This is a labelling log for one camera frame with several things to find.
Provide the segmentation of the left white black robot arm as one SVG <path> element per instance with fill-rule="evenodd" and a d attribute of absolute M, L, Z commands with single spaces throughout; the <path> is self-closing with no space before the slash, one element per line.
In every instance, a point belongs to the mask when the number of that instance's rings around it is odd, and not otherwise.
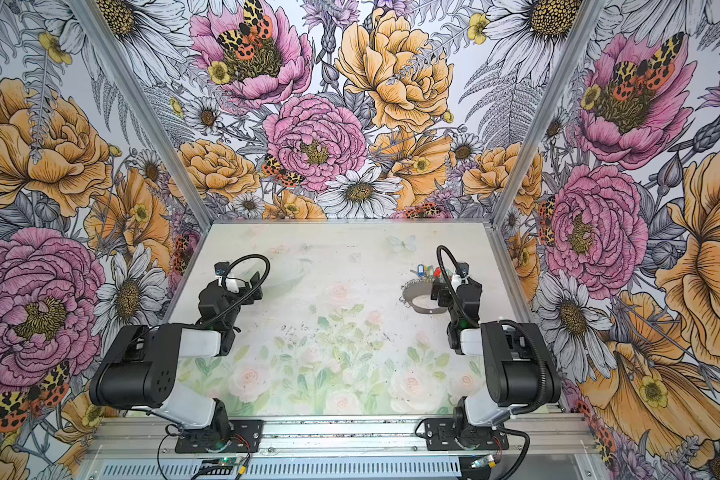
<path fill-rule="evenodd" d="M 181 359 L 227 356 L 241 307 L 263 297 L 264 277 L 214 280 L 199 294 L 194 324 L 126 326 L 108 348 L 91 380 L 90 400 L 101 407 L 147 412 L 175 424 L 200 448 L 218 450 L 233 440 L 224 403 L 205 397 L 178 379 Z"/>

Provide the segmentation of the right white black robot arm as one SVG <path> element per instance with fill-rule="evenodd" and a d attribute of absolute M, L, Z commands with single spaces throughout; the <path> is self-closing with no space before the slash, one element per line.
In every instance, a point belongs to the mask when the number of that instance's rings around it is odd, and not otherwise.
<path fill-rule="evenodd" d="M 449 346 L 482 362 L 483 386 L 463 394 L 452 417 L 423 421 L 430 451 L 508 447 L 505 423 L 559 400 L 561 381 L 540 328 L 533 323 L 478 318 L 482 285 L 472 279 L 435 279 L 431 298 L 450 315 Z"/>

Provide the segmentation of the large metal keyring with keys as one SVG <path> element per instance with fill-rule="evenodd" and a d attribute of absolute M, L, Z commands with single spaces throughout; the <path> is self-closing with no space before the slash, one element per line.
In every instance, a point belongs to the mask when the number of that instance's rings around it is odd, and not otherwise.
<path fill-rule="evenodd" d="M 419 264 L 411 273 L 413 278 L 401 286 L 399 301 L 417 314 L 441 315 L 446 313 L 447 308 L 440 306 L 437 299 L 431 298 L 432 287 L 437 279 L 435 268 Z"/>

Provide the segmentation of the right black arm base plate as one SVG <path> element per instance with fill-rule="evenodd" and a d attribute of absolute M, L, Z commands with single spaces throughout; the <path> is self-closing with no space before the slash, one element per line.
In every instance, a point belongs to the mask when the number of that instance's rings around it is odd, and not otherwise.
<path fill-rule="evenodd" d="M 509 447 L 505 434 L 491 427 L 458 426 L 451 417 L 422 419 L 415 434 L 426 443 L 428 451 L 495 451 Z"/>

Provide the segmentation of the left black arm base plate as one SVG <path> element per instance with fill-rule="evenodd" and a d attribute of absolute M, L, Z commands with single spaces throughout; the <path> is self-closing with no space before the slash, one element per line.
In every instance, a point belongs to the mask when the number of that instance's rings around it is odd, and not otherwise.
<path fill-rule="evenodd" d="M 230 419 L 228 426 L 218 431 L 213 426 L 187 430 L 179 435 L 175 452 L 201 453 L 256 453 L 259 450 L 265 422 L 257 419 Z"/>

